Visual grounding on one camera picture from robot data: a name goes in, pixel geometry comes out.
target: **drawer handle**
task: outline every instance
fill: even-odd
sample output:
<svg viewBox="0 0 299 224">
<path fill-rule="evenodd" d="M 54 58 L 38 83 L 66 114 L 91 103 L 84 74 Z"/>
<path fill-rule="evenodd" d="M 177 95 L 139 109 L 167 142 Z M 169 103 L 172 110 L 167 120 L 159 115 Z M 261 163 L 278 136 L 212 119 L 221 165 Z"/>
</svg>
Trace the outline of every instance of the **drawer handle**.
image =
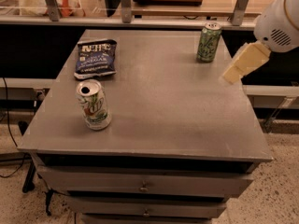
<svg viewBox="0 0 299 224">
<path fill-rule="evenodd" d="M 144 211 L 143 217 L 150 217 L 150 213 L 148 212 L 148 209 Z"/>
<path fill-rule="evenodd" d="M 139 188 L 139 190 L 140 190 L 140 192 L 143 192 L 143 193 L 149 192 L 149 189 L 147 188 L 147 183 L 143 182 L 142 187 Z"/>
</svg>

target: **soda can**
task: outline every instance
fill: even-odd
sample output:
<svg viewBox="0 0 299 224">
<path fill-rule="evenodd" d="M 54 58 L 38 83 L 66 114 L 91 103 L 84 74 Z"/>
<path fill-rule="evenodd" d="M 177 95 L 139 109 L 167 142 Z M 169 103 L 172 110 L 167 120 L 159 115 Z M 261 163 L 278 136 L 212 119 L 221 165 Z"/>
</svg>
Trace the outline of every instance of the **soda can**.
<svg viewBox="0 0 299 224">
<path fill-rule="evenodd" d="M 87 79 L 76 87 L 78 103 L 82 108 L 87 126 L 92 130 L 102 130 L 111 122 L 103 86 L 95 79 Z"/>
<path fill-rule="evenodd" d="M 216 22 L 207 23 L 200 35 L 197 59 L 206 63 L 212 62 L 215 58 L 220 38 L 221 26 Z"/>
</svg>

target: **gray cabinet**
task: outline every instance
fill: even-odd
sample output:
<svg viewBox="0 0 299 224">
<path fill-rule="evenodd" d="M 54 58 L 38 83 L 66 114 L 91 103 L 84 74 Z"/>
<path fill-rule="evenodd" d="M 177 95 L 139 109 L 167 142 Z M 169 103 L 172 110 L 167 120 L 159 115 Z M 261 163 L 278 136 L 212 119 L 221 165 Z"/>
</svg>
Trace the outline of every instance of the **gray cabinet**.
<svg viewBox="0 0 299 224">
<path fill-rule="evenodd" d="M 118 42 L 113 77 L 99 78 L 112 114 L 88 129 L 70 55 L 19 149 L 83 220 L 105 224 L 209 223 L 272 157 L 241 87 L 218 82 L 229 53 L 198 63 L 199 32 L 86 31 Z"/>
</svg>

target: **table top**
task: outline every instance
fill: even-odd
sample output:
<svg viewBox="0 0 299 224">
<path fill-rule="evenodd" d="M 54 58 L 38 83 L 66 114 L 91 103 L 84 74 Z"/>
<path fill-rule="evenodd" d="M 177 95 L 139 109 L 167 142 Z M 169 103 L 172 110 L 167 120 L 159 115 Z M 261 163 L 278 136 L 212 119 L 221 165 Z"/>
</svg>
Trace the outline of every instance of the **table top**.
<svg viewBox="0 0 299 224">
<path fill-rule="evenodd" d="M 212 63 L 196 61 L 199 32 L 87 30 L 81 40 L 118 42 L 117 74 L 99 78 L 112 114 L 90 130 L 75 97 L 74 48 L 19 146 L 49 154 L 124 155 L 222 161 L 270 161 L 241 83 L 218 78 L 231 61 L 220 40 Z"/>
</svg>

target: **green soda can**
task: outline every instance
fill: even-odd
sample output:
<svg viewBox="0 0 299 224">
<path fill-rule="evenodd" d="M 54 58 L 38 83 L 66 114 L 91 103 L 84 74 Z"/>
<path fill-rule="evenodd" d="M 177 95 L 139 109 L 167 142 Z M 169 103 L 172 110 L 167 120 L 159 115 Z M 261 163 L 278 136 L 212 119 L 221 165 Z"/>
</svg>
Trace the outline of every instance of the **green soda can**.
<svg viewBox="0 0 299 224">
<path fill-rule="evenodd" d="M 215 58 L 220 38 L 221 26 L 216 22 L 207 23 L 200 35 L 197 59 L 206 63 L 212 62 Z"/>
</svg>

